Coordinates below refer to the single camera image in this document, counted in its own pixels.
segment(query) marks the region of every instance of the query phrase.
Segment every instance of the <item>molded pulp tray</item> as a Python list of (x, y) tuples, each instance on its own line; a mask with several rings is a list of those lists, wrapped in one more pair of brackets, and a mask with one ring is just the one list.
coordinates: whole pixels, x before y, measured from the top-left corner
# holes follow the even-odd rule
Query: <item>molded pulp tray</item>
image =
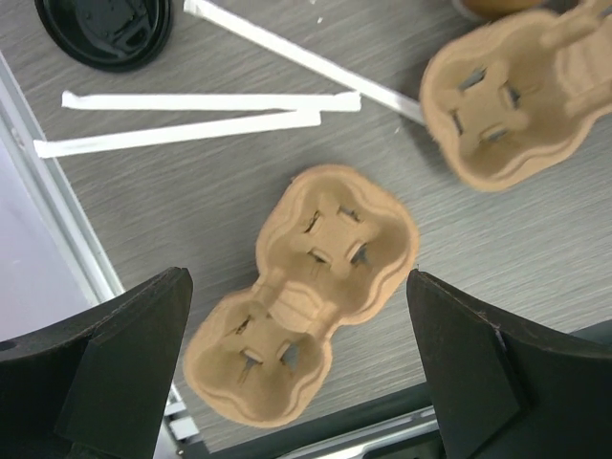
[(404, 206), (355, 170), (308, 169), (259, 233), (258, 280), (224, 297), (187, 347), (187, 383), (235, 422), (294, 420), (330, 370), (331, 336), (383, 307), (418, 239)]
[(574, 153), (612, 111), (612, 0), (525, 11), (451, 43), (427, 66), (427, 128), (455, 173), (485, 191)]

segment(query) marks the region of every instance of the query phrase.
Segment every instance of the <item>black plastic lid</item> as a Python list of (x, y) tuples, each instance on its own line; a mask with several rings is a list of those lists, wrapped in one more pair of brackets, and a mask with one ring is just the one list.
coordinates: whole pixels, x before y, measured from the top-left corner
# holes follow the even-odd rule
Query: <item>black plastic lid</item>
[(172, 28), (172, 0), (35, 0), (47, 33), (66, 54), (106, 72), (152, 61)]

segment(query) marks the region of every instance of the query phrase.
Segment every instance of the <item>wood grain surface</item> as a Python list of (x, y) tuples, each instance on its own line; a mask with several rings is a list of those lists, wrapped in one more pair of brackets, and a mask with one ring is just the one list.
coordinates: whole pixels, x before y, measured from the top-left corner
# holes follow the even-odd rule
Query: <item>wood grain surface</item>
[[(471, 24), (449, 0), (226, 0), (218, 3), (409, 96), (428, 59)], [(50, 140), (235, 114), (77, 112), (62, 90), (326, 93), (342, 88), (181, 13), (146, 69), (107, 75), (62, 53), (33, 2), (0, 3), (0, 49)], [(499, 194), (448, 171), (422, 126), (373, 102), (323, 125), (72, 157), (61, 164), (126, 288), (172, 265), (195, 295), (185, 343), (219, 299), (256, 278), (257, 233), (304, 168), (349, 164), (395, 193), (422, 234), (420, 269), (495, 305), (568, 332), (612, 318), (612, 118), (569, 161)], [(404, 287), (371, 321), (334, 336), (335, 363), (303, 422), (424, 380)], [(212, 449), (268, 433), (221, 418), (176, 383)]]

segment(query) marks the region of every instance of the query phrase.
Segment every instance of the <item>white paper strip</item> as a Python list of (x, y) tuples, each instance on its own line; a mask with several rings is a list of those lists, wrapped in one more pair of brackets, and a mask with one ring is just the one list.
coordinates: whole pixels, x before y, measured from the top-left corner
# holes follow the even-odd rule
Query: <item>white paper strip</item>
[(305, 94), (95, 94), (61, 95), (62, 107), (77, 110), (311, 110), (315, 112), (359, 112), (361, 95)]
[(385, 88), (371, 79), (343, 69), (331, 60), (304, 50), (295, 43), (255, 26), (246, 19), (223, 10), (207, 0), (185, 0), (184, 10), (242, 36), (262, 48), (282, 55), (302, 67), (317, 72), (347, 88), (358, 91), (367, 98), (375, 100), (410, 120), (425, 125), (421, 106), (416, 100)]
[(40, 158), (54, 158), (134, 148), (136, 146), (212, 139), (295, 127), (319, 126), (320, 124), (321, 116), (319, 112), (287, 112), (232, 120), (196, 122), (194, 124), (122, 132), (68, 141), (34, 141), (34, 148)]

